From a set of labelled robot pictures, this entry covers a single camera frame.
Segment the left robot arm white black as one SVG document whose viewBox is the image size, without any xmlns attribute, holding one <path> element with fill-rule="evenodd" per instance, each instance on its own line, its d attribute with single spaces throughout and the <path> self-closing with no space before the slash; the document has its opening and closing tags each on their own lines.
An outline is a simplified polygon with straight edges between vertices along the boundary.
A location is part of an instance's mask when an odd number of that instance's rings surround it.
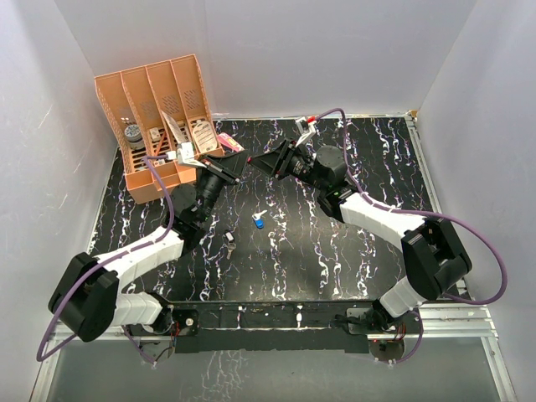
<svg viewBox="0 0 536 402">
<path fill-rule="evenodd" d="M 167 332 L 173 314 L 160 296 L 125 293 L 136 278 L 178 260 L 206 235 L 206 222 L 223 187 L 240 182 L 248 155 L 205 156 L 197 164 L 195 184 L 180 184 L 166 193 L 168 218 L 150 234 L 118 250 L 72 258 L 49 301 L 49 310 L 76 337 L 92 342 L 109 327 L 143 325 Z"/>
</svg>

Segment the key with blue tag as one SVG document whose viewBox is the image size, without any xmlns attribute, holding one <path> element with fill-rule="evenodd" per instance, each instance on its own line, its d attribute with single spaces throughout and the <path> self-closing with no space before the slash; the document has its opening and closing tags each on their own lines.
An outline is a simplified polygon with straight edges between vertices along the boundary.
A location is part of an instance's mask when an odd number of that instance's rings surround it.
<svg viewBox="0 0 536 402">
<path fill-rule="evenodd" d="M 263 229 L 265 227 L 264 214 L 267 210 L 262 210 L 260 212 L 252 214 L 252 219 L 257 229 Z"/>
</svg>

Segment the pink strap keyring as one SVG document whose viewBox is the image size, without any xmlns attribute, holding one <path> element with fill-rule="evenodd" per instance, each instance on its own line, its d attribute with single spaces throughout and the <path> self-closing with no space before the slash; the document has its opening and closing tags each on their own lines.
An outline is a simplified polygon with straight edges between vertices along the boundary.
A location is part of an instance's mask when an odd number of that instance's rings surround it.
<svg viewBox="0 0 536 402">
<path fill-rule="evenodd" d="M 232 136 L 227 133 L 220 133 L 217 136 L 219 143 L 233 152 L 243 152 L 245 149 Z"/>
</svg>

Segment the key with black tag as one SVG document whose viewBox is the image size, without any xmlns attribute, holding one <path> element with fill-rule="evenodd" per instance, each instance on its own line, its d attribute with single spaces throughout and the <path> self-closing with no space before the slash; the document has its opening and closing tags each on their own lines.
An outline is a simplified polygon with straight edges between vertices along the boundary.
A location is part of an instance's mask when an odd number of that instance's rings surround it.
<svg viewBox="0 0 536 402">
<path fill-rule="evenodd" d="M 235 237 L 230 230 L 224 232 L 224 240 L 227 247 L 227 259 L 229 260 L 236 249 Z"/>
</svg>

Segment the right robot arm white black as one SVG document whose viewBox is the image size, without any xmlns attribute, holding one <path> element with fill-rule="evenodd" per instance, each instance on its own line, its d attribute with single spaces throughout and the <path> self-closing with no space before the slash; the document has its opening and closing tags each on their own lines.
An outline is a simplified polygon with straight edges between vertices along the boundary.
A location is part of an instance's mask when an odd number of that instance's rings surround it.
<svg viewBox="0 0 536 402">
<path fill-rule="evenodd" d="M 249 165 L 265 175 L 292 176 L 317 189 L 317 202 L 330 218 L 379 236 L 402 252 L 405 276 L 376 299 L 352 325 L 369 331 L 393 332 L 404 314 L 449 291 L 472 269 L 472 262 L 450 221 L 397 214 L 381 203 L 368 203 L 350 183 L 348 165 L 337 147 L 323 146 L 310 154 L 285 140 L 278 148 L 250 157 Z"/>
</svg>

